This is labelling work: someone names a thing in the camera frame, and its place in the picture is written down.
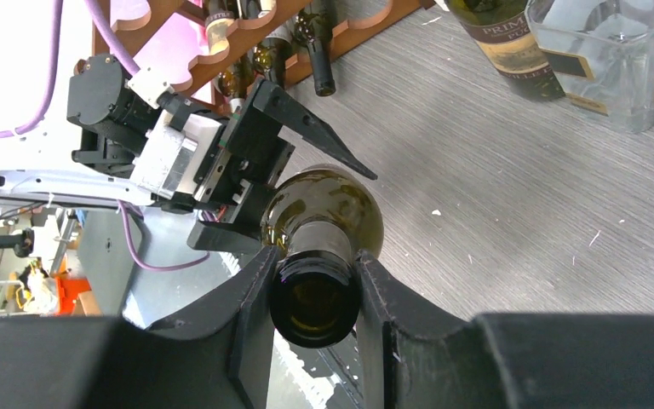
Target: orange bin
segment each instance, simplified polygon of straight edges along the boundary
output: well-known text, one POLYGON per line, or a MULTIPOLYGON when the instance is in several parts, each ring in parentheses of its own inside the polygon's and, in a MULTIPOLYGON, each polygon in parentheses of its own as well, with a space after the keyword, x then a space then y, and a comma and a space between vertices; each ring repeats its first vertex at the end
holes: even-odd
POLYGON ((55 279, 59 288, 59 315, 71 314, 74 311, 74 304, 82 292, 91 291, 87 279, 55 279))

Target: pink surface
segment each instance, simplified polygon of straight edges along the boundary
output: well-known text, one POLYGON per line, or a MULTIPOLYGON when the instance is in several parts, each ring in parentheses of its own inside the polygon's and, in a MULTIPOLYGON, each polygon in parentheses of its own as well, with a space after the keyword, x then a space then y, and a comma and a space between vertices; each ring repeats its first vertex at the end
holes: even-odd
MULTIPOLYGON (((200 0, 191 0, 201 5, 200 0)), ((133 20, 146 14, 146 0, 112 0, 112 24, 116 20, 133 20)), ((139 66, 151 66, 175 84, 189 79, 188 64, 196 55, 206 54, 204 29, 180 15, 173 15, 154 34, 154 37, 135 56, 139 66)), ((202 101, 212 102, 211 85, 194 94, 202 101)))

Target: gray table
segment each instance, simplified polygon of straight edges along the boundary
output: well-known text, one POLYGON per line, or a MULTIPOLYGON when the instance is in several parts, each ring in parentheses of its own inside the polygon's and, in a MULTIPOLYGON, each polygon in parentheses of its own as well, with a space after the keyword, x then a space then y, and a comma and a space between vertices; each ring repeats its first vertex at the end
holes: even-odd
MULTIPOLYGON (((378 8, 362 2, 346 14, 378 8)), ((339 89, 330 98, 316 97, 311 79, 291 92, 380 176, 367 185, 385 217, 381 261, 395 276, 463 318, 485 310, 654 312, 654 128, 619 134, 567 101, 510 94, 438 9, 414 13, 334 71, 339 89)), ((329 161, 290 132, 284 137, 297 145, 286 175, 329 161)), ((188 229, 170 228, 164 240, 182 244, 188 229)), ((194 257, 149 251, 146 259, 159 264, 194 257)), ((217 263, 208 270, 138 274, 134 294, 153 285, 160 300, 175 300, 139 302, 150 309, 145 319, 228 275, 217 263)), ((329 385, 315 395, 305 373, 322 386, 329 375, 299 367, 292 353, 275 354, 284 371, 273 372, 280 388, 272 407, 341 395, 329 385), (309 390, 282 388, 291 383, 309 390)))

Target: scalloped wooden slat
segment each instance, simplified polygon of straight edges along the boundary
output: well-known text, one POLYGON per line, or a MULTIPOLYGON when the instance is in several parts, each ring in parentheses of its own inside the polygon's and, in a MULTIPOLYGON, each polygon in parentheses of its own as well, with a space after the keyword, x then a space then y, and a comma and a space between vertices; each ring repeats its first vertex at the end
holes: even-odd
MULTIPOLYGON (((202 9, 188 0, 147 1, 151 8, 148 13, 132 20, 118 20, 112 26, 117 38, 132 55, 136 55, 174 13, 199 24, 204 21, 202 9)), ((310 2, 311 0, 278 0, 275 8, 260 19, 237 20, 227 33, 229 48, 217 55, 194 57, 189 63, 192 77, 184 83, 172 86, 187 95, 193 94, 310 2)), ((109 18, 110 0, 99 0, 99 3, 105 16, 109 18)), ((385 8, 372 17, 343 21, 334 28, 330 57, 332 60, 339 58, 420 7, 428 9, 433 5, 433 0, 388 0, 385 8)), ((94 54, 108 52, 106 43, 95 29, 94 32, 94 54)), ((288 86, 299 83, 312 74, 307 55, 294 55, 287 61, 287 68, 288 86)))

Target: green glass bottle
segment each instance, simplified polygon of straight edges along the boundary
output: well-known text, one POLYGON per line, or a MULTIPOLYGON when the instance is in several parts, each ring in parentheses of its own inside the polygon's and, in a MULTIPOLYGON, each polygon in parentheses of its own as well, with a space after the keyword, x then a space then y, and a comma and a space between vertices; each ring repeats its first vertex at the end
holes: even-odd
POLYGON ((332 28, 328 0, 313 0, 295 17, 295 42, 307 49, 312 64, 314 92, 330 96, 337 91, 330 64, 332 28))
MULTIPOLYGON (((239 17, 237 0, 204 0, 204 21, 209 54, 215 55, 229 47, 227 29, 239 17)), ((247 91, 255 81, 254 70, 247 55, 220 72, 213 81, 215 88, 229 100, 232 112, 238 111, 247 98, 247 91)))
MULTIPOLYGON (((258 19, 274 9, 276 0, 242 0, 242 11, 247 19, 258 19)), ((252 55, 252 66, 264 78, 284 88, 287 76, 287 60, 292 56, 291 20, 285 21, 264 40, 260 41, 252 55)))
POLYGON ((528 0, 447 0, 510 89, 532 101, 565 96, 525 19, 528 0))
POLYGON ((321 164, 285 181, 261 220, 262 243, 282 249, 272 282, 272 322, 305 348, 338 343, 354 327, 361 293, 353 276, 360 249, 382 250, 382 213, 346 170, 321 164))

